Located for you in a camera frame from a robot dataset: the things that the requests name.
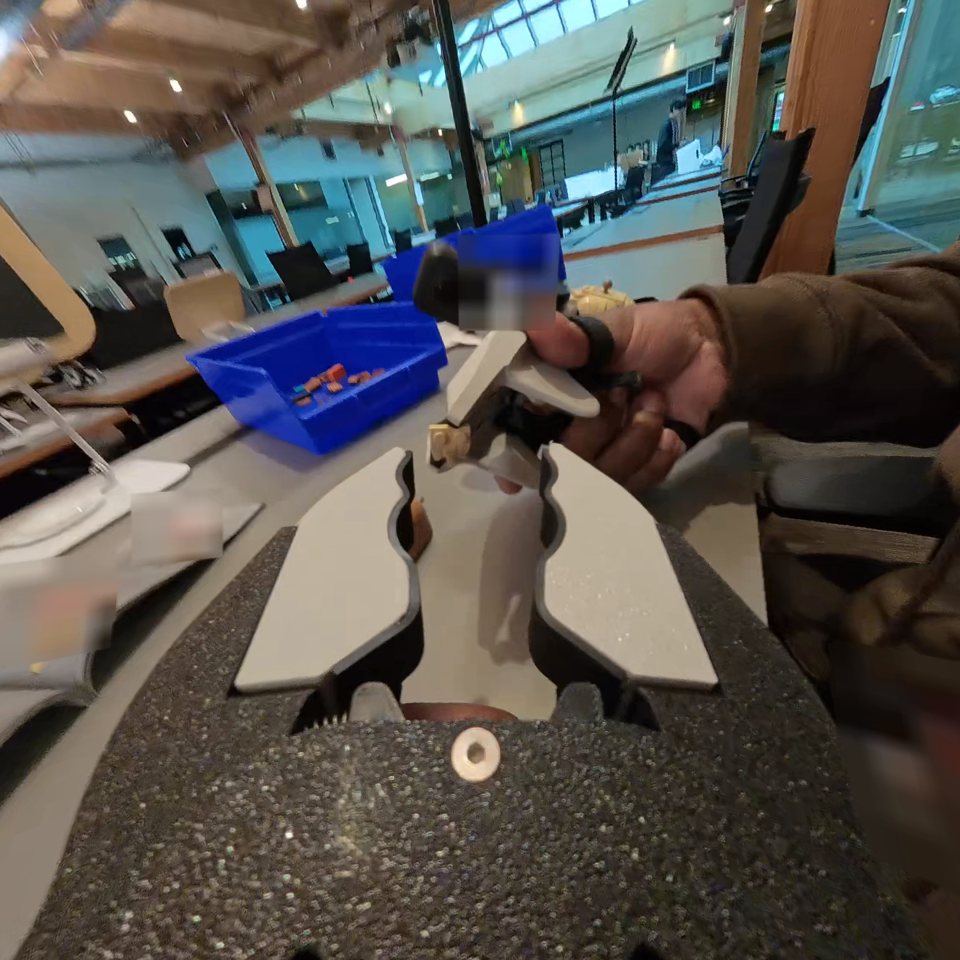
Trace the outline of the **tan brick piece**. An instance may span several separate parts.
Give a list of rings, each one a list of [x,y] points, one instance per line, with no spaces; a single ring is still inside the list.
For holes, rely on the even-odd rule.
[[[471,459],[473,443],[469,424],[454,426],[444,421],[428,428],[428,465],[438,473],[447,472]]]

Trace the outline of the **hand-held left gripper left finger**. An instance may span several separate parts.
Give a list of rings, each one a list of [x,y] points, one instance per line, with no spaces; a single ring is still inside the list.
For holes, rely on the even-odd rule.
[[[412,453],[394,447],[306,511],[235,674],[236,691],[318,687],[414,623],[419,577],[402,540],[414,494]]]

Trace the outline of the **long wooden table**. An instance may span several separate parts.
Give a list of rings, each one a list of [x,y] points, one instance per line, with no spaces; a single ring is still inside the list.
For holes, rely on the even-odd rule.
[[[327,291],[311,294],[265,313],[254,314],[246,322],[253,330],[263,330],[302,315],[343,306],[365,305],[384,291],[391,290],[381,271],[366,273]],[[41,391],[48,402],[58,407],[123,406],[149,397],[162,389],[197,376],[188,354],[203,350],[210,342],[182,342],[140,359],[108,370],[99,383],[82,389],[63,384]]]

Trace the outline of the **person's right forearm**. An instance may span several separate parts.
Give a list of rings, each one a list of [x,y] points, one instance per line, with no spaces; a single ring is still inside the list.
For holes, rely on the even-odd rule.
[[[699,285],[721,411],[805,442],[941,446],[959,423],[959,244],[878,270]]]

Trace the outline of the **black pole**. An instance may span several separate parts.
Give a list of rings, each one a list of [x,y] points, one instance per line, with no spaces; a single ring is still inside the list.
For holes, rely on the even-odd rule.
[[[459,47],[454,31],[449,1],[431,1],[432,16],[437,28],[440,58],[443,66],[451,114],[461,155],[463,176],[469,198],[474,227],[487,224],[487,206],[481,169],[475,149],[473,128],[460,66]]]

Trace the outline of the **tan brick model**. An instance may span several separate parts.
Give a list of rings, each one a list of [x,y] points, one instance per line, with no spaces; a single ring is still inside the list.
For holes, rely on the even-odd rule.
[[[611,310],[632,306],[635,300],[629,294],[614,288],[610,280],[601,285],[583,285],[570,289],[561,312],[569,317],[599,319]]]

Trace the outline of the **tan chair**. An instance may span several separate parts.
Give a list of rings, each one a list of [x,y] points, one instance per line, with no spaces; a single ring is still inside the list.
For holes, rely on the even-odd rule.
[[[211,271],[168,285],[164,302],[179,338],[198,345],[225,342],[253,331],[238,278]]]

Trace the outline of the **wooden pillar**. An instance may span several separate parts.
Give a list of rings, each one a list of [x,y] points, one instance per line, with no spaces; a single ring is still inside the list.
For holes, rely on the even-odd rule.
[[[888,1],[798,1],[781,128],[787,138],[815,129],[805,198],[785,220],[762,279],[823,274],[855,157]]]
[[[742,176],[750,159],[766,6],[765,1],[736,1],[733,4],[732,43],[721,127],[724,168],[729,177]]]

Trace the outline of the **blue plastic bin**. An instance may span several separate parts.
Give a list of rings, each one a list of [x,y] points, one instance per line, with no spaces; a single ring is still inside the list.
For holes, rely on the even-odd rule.
[[[187,359],[242,426],[317,455],[341,449],[436,392],[448,363],[437,323],[405,302],[304,314]],[[334,364],[386,373],[322,406],[289,402],[295,385]]]
[[[558,284],[566,284],[568,280],[554,212],[547,205],[539,205],[485,226],[435,237],[387,257],[382,266],[395,301],[413,301],[422,261],[435,243],[450,246],[460,257],[465,257],[467,263],[477,266],[513,271],[546,270],[553,266]]]

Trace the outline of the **black office chair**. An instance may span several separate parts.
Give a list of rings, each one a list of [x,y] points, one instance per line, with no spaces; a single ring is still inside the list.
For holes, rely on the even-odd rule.
[[[281,280],[291,303],[324,293],[340,283],[311,241],[268,251],[267,258]]]

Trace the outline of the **pile of orange bricks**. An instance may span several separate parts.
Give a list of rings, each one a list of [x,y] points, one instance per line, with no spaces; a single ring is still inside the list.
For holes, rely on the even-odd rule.
[[[334,364],[306,381],[294,385],[289,402],[297,408],[323,406],[343,393],[364,386],[386,374],[384,367],[349,371],[342,364]]]

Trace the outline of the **wood-framed dark panel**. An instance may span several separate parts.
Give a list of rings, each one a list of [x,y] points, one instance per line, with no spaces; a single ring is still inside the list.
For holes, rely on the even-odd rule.
[[[89,306],[2,204],[2,381],[35,380],[84,354],[95,336]]]

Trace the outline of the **white flat board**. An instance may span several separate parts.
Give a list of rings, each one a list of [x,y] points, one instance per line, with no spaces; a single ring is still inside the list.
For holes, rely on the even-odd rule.
[[[126,517],[134,499],[183,481],[182,462],[140,460],[89,475],[18,511],[1,524],[1,565],[61,557]]]

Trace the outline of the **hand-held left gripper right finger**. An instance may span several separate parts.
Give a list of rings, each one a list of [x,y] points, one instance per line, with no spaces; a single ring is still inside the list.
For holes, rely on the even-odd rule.
[[[541,452],[535,612],[618,680],[715,690],[718,677],[657,522],[566,447]]]

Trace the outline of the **person's right hand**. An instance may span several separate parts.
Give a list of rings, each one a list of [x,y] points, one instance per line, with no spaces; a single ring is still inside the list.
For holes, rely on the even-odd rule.
[[[695,298],[634,303],[598,318],[609,345],[604,373],[636,375],[641,389],[602,390],[599,413],[574,418],[559,441],[640,497],[706,436],[728,387],[711,309]]]

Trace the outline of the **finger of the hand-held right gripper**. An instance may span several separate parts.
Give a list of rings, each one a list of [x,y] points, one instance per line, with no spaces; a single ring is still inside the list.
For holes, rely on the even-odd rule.
[[[541,482],[539,454],[519,438],[473,438],[467,462],[522,488],[537,489]]]
[[[464,426],[526,346],[525,332],[489,332],[446,386],[446,422]]]

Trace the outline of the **person's brown jacket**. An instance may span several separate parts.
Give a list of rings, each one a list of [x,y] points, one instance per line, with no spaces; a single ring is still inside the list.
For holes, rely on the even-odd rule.
[[[958,430],[936,446],[958,509]],[[938,530],[770,510],[773,632],[838,722],[870,846],[958,950],[958,512]]]

